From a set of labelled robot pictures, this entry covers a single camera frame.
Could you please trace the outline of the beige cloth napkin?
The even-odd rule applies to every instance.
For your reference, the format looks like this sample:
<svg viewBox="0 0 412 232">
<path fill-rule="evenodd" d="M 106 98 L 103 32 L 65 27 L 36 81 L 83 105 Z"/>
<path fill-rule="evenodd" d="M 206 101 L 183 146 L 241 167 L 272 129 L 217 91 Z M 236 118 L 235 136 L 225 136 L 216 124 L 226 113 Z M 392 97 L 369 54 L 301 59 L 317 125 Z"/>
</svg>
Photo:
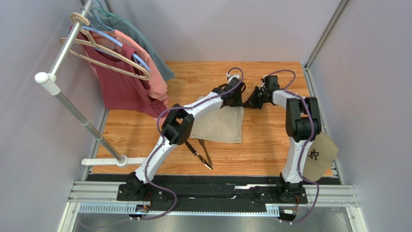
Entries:
<svg viewBox="0 0 412 232">
<path fill-rule="evenodd" d="M 190 137 L 219 143 L 242 143 L 243 107 L 225 106 L 197 118 Z"/>
</svg>

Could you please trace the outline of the silver fork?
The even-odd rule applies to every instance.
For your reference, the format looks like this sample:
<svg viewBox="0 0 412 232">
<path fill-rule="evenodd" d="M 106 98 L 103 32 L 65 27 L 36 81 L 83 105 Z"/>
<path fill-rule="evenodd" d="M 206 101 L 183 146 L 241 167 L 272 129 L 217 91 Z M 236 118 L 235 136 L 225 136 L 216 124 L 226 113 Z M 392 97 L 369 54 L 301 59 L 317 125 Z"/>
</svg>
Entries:
<svg viewBox="0 0 412 232">
<path fill-rule="evenodd" d="M 202 148 L 203 148 L 203 150 L 204 150 L 204 152 L 205 152 L 205 154 L 206 154 L 207 164 L 208 164 L 209 167 L 212 169 L 213 163 L 212 163 L 212 160 L 211 160 L 211 158 L 210 158 L 210 156 L 209 156 L 209 153 L 208 153 L 208 151 L 207 151 L 207 149 L 206 149 L 205 141 L 202 140 L 202 139 L 198 139 L 198 142 L 199 142 L 199 144 L 202 146 Z"/>
</svg>

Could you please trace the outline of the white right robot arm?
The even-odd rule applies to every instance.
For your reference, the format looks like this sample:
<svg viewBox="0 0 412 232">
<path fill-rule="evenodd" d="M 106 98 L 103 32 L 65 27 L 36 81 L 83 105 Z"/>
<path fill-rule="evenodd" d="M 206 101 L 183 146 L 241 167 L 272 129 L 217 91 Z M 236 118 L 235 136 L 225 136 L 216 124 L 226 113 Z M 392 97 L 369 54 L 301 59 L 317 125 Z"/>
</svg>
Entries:
<svg viewBox="0 0 412 232">
<path fill-rule="evenodd" d="M 243 104 L 245 108 L 261 109 L 265 103 L 286 110 L 285 129 L 290 138 L 286 165 L 276 183 L 275 196 L 289 202 L 303 193 L 303 170 L 306 155 L 321 131 L 320 113 L 315 97 L 302 97 L 280 88 L 276 75 L 265 76 Z"/>
</svg>

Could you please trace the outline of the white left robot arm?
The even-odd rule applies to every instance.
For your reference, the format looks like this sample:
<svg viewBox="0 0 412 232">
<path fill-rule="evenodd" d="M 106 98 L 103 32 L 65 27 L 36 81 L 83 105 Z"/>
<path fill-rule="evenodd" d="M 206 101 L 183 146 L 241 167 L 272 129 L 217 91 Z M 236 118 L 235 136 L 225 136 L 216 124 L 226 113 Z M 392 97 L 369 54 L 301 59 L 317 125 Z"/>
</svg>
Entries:
<svg viewBox="0 0 412 232">
<path fill-rule="evenodd" d="M 211 159 L 203 158 L 187 140 L 196 119 L 241 100 L 243 76 L 239 74 L 227 76 L 227 84 L 214 88 L 200 100 L 184 106 L 175 104 L 165 111 L 167 117 L 159 128 L 160 137 L 157 144 L 140 167 L 128 175 L 126 183 L 119 186 L 118 201 L 142 201 L 149 196 L 150 187 L 154 186 L 152 180 L 156 172 L 179 145 L 186 144 L 203 165 L 212 169 Z"/>
</svg>

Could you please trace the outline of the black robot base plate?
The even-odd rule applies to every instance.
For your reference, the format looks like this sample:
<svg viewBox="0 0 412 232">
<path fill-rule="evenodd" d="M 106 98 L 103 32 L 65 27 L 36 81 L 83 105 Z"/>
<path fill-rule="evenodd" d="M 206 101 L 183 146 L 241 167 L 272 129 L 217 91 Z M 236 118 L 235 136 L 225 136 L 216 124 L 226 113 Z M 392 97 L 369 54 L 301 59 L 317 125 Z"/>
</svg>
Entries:
<svg viewBox="0 0 412 232">
<path fill-rule="evenodd" d="M 178 199 L 248 199 L 258 203 L 307 204 L 305 192 L 299 196 L 286 197 L 283 200 L 276 196 L 275 186 L 236 186 L 222 184 L 170 184 L 165 187 L 174 192 Z M 144 186 L 142 193 L 133 193 L 126 185 L 121 184 L 117 193 L 118 201 L 166 202 L 173 201 L 172 193 L 154 186 Z"/>
</svg>

